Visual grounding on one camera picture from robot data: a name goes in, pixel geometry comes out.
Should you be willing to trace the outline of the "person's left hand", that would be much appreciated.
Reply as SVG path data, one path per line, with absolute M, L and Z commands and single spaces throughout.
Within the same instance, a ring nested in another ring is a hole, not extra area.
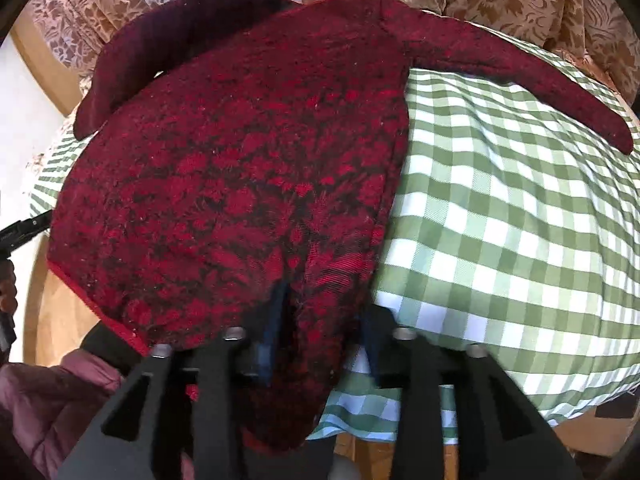
M 0 310 L 12 316 L 16 309 L 16 277 L 14 265 L 10 260 L 3 260 L 0 262 Z

